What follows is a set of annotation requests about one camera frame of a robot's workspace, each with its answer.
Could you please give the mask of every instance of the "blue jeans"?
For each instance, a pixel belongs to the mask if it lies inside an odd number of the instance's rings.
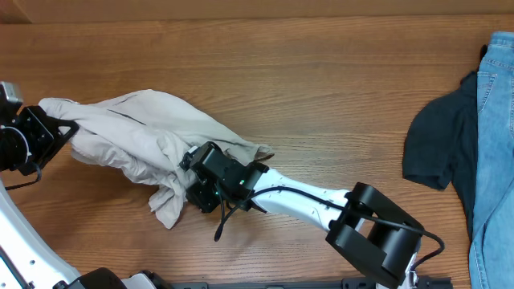
[[[514,288],[514,33],[492,35],[477,79],[479,157],[469,271],[473,289]]]

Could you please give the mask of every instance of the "denim pocket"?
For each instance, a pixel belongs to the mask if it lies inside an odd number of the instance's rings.
[[[496,80],[495,73],[481,72],[477,74],[476,79],[476,109],[478,113],[481,113],[487,98],[491,94],[492,87]]]

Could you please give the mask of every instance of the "wooden table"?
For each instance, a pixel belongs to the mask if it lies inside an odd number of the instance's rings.
[[[0,26],[0,79],[26,104],[84,104],[152,88],[189,101],[241,136],[272,145],[267,162],[314,185],[379,188],[447,249],[422,275],[469,288],[462,207],[402,179],[403,141],[429,101],[477,67],[480,46],[511,15],[292,18]],[[2,173],[6,185],[25,181]],[[43,180],[11,196],[59,255],[82,273],[150,269],[174,282],[336,280],[358,276],[325,233],[283,215],[237,213],[220,242],[219,212],[187,206],[172,229],[149,212],[156,188],[79,163],[66,147]],[[422,254],[436,245],[423,240]]]

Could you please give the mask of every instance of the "clothing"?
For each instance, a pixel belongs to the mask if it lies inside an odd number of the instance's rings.
[[[412,121],[405,141],[403,177],[445,189],[452,181],[463,203],[471,239],[478,155],[476,73],[456,91],[432,100]]]
[[[492,35],[478,73],[479,156],[471,286],[514,286],[514,34]]]
[[[224,153],[246,165],[273,154],[253,144],[190,104],[164,92],[144,90],[98,104],[44,99],[49,116],[74,120],[80,130],[71,139],[72,156],[91,165],[119,168],[131,181],[159,185],[149,205],[166,228],[177,221],[186,189],[195,181],[179,163],[191,147],[214,141]]]

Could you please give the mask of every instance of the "white cloth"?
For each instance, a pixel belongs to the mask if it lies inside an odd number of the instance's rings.
[[[72,156],[90,165],[122,169],[131,181],[159,185],[149,199],[152,212],[170,229],[178,219],[186,189],[194,182],[179,163],[191,147],[211,140],[246,165],[273,154],[267,145],[239,137],[184,100],[144,90],[98,104],[43,99],[39,105],[54,118],[74,120],[80,130],[71,139]]]

